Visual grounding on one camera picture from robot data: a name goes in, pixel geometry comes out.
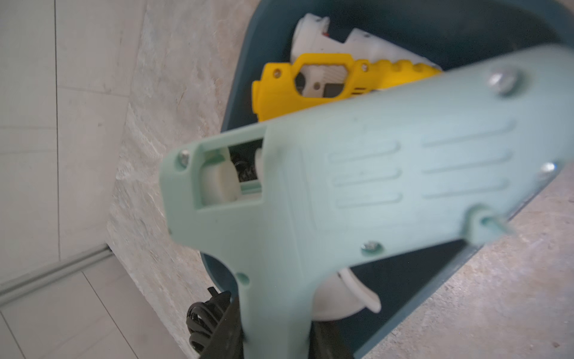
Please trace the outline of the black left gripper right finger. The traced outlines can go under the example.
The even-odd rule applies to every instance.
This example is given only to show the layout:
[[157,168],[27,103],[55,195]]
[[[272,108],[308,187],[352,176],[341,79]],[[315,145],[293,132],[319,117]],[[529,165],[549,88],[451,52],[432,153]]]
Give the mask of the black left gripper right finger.
[[313,322],[309,359],[353,359],[336,322]]

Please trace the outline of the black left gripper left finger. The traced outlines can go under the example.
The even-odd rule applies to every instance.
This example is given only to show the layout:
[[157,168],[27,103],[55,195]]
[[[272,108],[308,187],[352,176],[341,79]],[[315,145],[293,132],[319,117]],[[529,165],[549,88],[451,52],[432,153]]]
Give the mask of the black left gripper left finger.
[[223,315],[209,345],[202,351],[200,359],[243,359],[243,332],[239,298],[232,301]]

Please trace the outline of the mint green glue gun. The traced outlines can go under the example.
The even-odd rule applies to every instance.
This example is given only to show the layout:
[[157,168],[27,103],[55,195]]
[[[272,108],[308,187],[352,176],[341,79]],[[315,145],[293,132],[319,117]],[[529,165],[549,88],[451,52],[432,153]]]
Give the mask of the mint green glue gun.
[[484,245],[573,160],[573,50],[544,45],[187,144],[161,164],[174,242],[239,285],[247,358],[306,358],[351,266]]

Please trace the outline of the yellow glue gun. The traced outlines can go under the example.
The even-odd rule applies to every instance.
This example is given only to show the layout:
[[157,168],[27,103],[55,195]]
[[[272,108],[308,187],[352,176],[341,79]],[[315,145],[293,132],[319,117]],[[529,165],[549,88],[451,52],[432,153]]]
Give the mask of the yellow glue gun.
[[[307,65],[343,66],[348,75],[342,92],[331,98],[304,97],[296,89],[295,79]],[[252,109],[259,122],[279,118],[304,109],[322,106],[428,79],[442,71],[427,64],[408,60],[392,63],[380,60],[374,64],[365,59],[354,60],[348,54],[303,54],[294,64],[267,63],[262,77],[252,83]]]

